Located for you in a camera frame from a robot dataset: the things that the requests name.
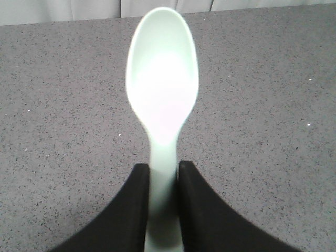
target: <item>spoon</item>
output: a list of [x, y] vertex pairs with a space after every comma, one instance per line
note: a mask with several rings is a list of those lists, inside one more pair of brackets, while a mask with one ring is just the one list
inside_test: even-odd
[[129, 49], [126, 91], [150, 141], [144, 251], [183, 251], [175, 196], [176, 145], [197, 98], [198, 67], [192, 34], [175, 10], [159, 7], [141, 19]]

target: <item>speckled gray surface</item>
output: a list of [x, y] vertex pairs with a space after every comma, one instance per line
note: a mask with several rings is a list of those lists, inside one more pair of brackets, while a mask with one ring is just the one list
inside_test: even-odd
[[[336, 4], [183, 16], [200, 88], [178, 158], [264, 230], [336, 251]], [[124, 87], [139, 20], [0, 27], [0, 251], [60, 243], [148, 162]]]

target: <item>black foam pad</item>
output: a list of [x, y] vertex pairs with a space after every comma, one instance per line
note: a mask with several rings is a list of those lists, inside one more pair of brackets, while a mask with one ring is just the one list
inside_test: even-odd
[[143, 252], [149, 167], [136, 164], [111, 203], [85, 228], [50, 252]]
[[192, 162], [182, 161], [178, 176], [185, 252], [299, 252], [235, 212], [212, 190]]

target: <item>white wall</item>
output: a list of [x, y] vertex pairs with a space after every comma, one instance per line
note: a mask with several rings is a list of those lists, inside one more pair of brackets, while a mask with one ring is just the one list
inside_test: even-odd
[[336, 3], [336, 0], [0, 0], [0, 25], [143, 16], [166, 6], [180, 13]]

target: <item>white spoon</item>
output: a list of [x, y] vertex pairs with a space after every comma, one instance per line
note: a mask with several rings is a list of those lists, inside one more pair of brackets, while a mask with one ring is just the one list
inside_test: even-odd
[[198, 67], [191, 32], [175, 10], [156, 8], [140, 21], [129, 50], [126, 91], [151, 147], [145, 251], [183, 251], [174, 196], [176, 144], [196, 101]]

